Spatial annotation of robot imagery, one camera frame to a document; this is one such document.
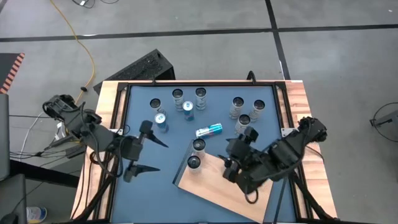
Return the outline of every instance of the can lid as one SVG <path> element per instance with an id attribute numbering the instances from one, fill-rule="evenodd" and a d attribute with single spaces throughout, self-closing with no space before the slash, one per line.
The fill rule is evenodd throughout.
<path id="1" fill-rule="evenodd" d="M 197 156 L 190 156 L 188 158 L 188 166 L 191 169 L 196 169 L 200 166 L 200 159 Z"/>
<path id="2" fill-rule="evenodd" d="M 155 122 L 158 124 L 163 123 L 166 120 L 166 116 L 162 113 L 156 114 L 155 115 Z"/>
<path id="3" fill-rule="evenodd" d="M 193 103 L 191 101 L 185 101 L 182 108 L 186 111 L 190 111 L 193 109 Z"/>
<path id="4" fill-rule="evenodd" d="M 239 122 L 241 124 L 250 124 L 250 117 L 246 114 L 242 114 L 241 116 L 239 116 Z"/>
<path id="5" fill-rule="evenodd" d="M 197 94 L 197 96 L 205 96 L 206 90 L 204 88 L 197 88 L 196 94 Z"/>
<path id="6" fill-rule="evenodd" d="M 241 97 L 235 97 L 234 100 L 232 101 L 232 103 L 235 106 L 240 107 L 240 106 L 243 106 L 244 101 L 243 101 L 243 99 Z"/>
<path id="7" fill-rule="evenodd" d="M 175 89 L 175 90 L 173 90 L 173 97 L 174 98 L 181 98 L 182 97 L 182 90 L 180 90 L 180 89 Z"/>
<path id="8" fill-rule="evenodd" d="M 151 107 L 151 108 L 158 108 L 158 107 L 160 106 L 160 99 L 154 98 L 154 99 L 152 99 L 152 100 L 149 102 L 149 104 L 150 104 L 150 107 Z"/>
<path id="9" fill-rule="evenodd" d="M 255 109 L 262 110 L 266 107 L 266 104 L 262 100 L 256 100 L 254 102 L 254 107 L 255 107 Z"/>
<path id="10" fill-rule="evenodd" d="M 204 150 L 206 146 L 206 142 L 203 139 L 195 139 L 193 141 L 193 148 L 197 151 Z"/>

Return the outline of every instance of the black box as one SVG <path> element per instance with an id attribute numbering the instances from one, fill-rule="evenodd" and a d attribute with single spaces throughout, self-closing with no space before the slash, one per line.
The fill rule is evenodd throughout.
<path id="1" fill-rule="evenodd" d="M 116 72 L 106 80 L 175 80 L 173 65 L 157 49 Z M 100 94 L 102 82 L 94 91 Z"/>

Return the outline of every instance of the black clamp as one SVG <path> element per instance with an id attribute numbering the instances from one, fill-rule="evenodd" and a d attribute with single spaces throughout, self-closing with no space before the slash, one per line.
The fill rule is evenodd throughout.
<path id="1" fill-rule="evenodd" d="M 253 71 L 250 71 L 246 80 L 251 80 L 253 85 L 257 84 L 256 76 L 254 75 Z"/>

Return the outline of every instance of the blue can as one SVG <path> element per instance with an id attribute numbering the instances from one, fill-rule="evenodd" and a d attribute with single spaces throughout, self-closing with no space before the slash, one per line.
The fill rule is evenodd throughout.
<path id="1" fill-rule="evenodd" d="M 187 121 L 193 121 L 193 119 L 195 119 L 193 116 L 193 103 L 191 101 L 185 101 L 182 108 L 184 110 L 185 119 Z"/>
<path id="2" fill-rule="evenodd" d="M 166 133 L 169 130 L 169 125 L 166 122 L 166 116 L 162 113 L 155 115 L 155 123 L 159 128 L 159 131 L 162 133 Z"/>
<path id="3" fill-rule="evenodd" d="M 221 134 L 222 132 L 223 132 L 223 127 L 220 123 L 218 123 L 197 130 L 196 135 L 197 138 L 206 139 L 210 136 Z"/>

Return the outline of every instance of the soda can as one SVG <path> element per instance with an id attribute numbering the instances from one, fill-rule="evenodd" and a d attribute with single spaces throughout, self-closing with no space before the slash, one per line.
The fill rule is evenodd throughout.
<path id="1" fill-rule="evenodd" d="M 249 126 L 250 124 L 250 117 L 246 114 L 242 114 L 239 116 L 236 125 L 235 125 L 235 134 L 243 134 L 244 130 Z"/>
<path id="2" fill-rule="evenodd" d="M 173 90 L 173 100 L 174 100 L 175 109 L 178 112 L 183 111 L 182 104 L 184 103 L 184 97 L 182 90 L 180 89 Z"/>
<path id="3" fill-rule="evenodd" d="M 184 110 L 185 119 L 187 121 L 193 121 L 195 118 L 193 116 L 193 103 L 191 101 L 185 101 L 182 108 Z"/>
<path id="4" fill-rule="evenodd" d="M 265 107 L 266 104 L 262 100 L 256 100 L 253 103 L 253 110 L 249 113 L 252 123 L 257 121 Z"/>
<path id="5" fill-rule="evenodd" d="M 160 99 L 158 98 L 151 99 L 149 105 L 155 111 L 155 113 L 162 113 L 166 115 L 166 111 L 162 108 L 162 103 L 160 102 Z"/>
<path id="6" fill-rule="evenodd" d="M 187 164 L 192 174 L 200 173 L 200 158 L 197 156 L 190 156 Z"/>
<path id="7" fill-rule="evenodd" d="M 193 155 L 203 158 L 205 156 L 206 142 L 203 139 L 195 139 L 192 143 Z"/>
<path id="8" fill-rule="evenodd" d="M 223 127 L 220 123 L 207 126 L 205 128 L 198 129 L 196 131 L 197 138 L 206 139 L 210 136 L 221 134 Z"/>
<path id="9" fill-rule="evenodd" d="M 169 130 L 169 125 L 166 121 L 166 115 L 159 113 L 155 115 L 155 123 L 159 128 L 159 131 L 162 133 L 166 133 Z"/>
<path id="10" fill-rule="evenodd" d="M 232 100 L 231 109 L 229 110 L 229 117 L 231 119 L 237 119 L 241 114 L 241 110 L 243 108 L 243 99 L 241 97 L 235 97 Z"/>
<path id="11" fill-rule="evenodd" d="M 197 96 L 197 109 L 204 110 L 206 108 L 206 90 L 204 88 L 197 88 L 195 94 Z"/>

